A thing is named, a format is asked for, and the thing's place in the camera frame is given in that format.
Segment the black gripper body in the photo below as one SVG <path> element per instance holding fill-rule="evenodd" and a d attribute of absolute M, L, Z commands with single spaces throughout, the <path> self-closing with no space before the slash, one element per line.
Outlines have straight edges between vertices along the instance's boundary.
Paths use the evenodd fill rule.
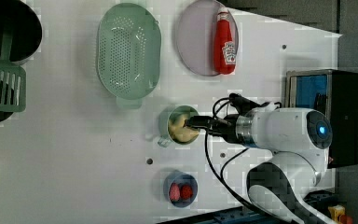
<path fill-rule="evenodd" d="M 236 123 L 238 115 L 231 114 L 223 119 L 209 119 L 209 134 L 216 137 L 222 137 L 230 144 L 238 144 L 240 140 L 236 135 Z"/>

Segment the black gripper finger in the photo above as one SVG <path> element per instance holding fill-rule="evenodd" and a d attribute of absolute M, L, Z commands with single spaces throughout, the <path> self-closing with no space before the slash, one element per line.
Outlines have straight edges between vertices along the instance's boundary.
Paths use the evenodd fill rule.
<path fill-rule="evenodd" d="M 185 120 L 185 127 L 193 129 L 209 129 L 213 123 L 213 118 L 209 116 L 193 116 Z"/>

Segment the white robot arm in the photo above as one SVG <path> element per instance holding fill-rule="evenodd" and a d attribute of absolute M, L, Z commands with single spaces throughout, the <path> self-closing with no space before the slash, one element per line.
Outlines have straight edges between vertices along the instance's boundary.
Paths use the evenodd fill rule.
<path fill-rule="evenodd" d="M 272 102 L 232 106 L 237 112 L 222 119 L 192 116 L 185 121 L 186 127 L 202 129 L 208 136 L 272 154 L 246 173 L 245 196 L 227 191 L 249 209 L 290 224 L 337 224 L 304 201 L 327 170 L 333 138 L 328 118 L 314 109 L 282 108 Z"/>

